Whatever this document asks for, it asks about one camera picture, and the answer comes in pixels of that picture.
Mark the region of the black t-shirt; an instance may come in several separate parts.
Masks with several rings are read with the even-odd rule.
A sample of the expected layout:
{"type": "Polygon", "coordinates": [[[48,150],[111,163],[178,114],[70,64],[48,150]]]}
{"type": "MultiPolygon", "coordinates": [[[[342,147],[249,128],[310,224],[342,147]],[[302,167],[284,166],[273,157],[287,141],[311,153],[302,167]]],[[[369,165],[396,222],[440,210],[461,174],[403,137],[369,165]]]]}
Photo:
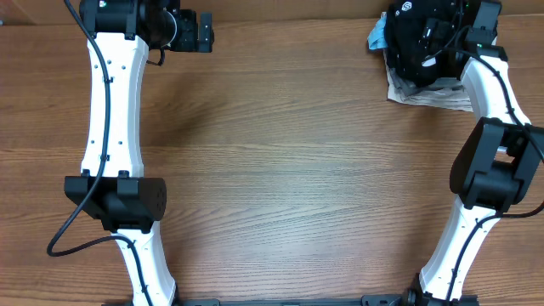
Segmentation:
{"type": "Polygon", "coordinates": [[[421,42],[429,1],[439,0],[397,0],[390,3],[385,25],[388,67],[418,87],[430,85],[440,78],[444,64],[443,49],[438,55],[427,55],[421,42]]]}

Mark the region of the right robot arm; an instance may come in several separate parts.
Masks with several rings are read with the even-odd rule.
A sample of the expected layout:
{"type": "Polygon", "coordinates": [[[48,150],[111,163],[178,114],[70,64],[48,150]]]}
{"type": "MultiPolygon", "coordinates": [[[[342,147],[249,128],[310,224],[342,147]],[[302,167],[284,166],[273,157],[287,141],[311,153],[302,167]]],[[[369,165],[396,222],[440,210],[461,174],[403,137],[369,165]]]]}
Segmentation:
{"type": "Polygon", "coordinates": [[[498,1],[468,1],[463,29],[447,49],[450,63],[479,119],[450,170],[455,194],[448,222],[432,257],[398,305],[475,305],[462,294],[485,237],[511,218],[543,162],[543,130],[521,111],[508,78],[508,57],[496,43],[498,1]]]}

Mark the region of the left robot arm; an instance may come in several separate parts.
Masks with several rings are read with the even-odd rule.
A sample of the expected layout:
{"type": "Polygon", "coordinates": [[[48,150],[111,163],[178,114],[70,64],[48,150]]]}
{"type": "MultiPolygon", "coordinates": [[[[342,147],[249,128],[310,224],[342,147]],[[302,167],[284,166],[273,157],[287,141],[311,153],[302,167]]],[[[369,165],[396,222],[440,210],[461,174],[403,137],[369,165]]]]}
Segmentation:
{"type": "Polygon", "coordinates": [[[85,0],[70,6],[88,39],[91,102],[87,147],[64,192],[79,213],[101,222],[133,287],[132,305],[179,305],[179,289],[162,245],[167,206],[163,178],[145,176],[140,148],[141,89],[149,53],[210,53],[213,16],[178,1],[85,0]]]}

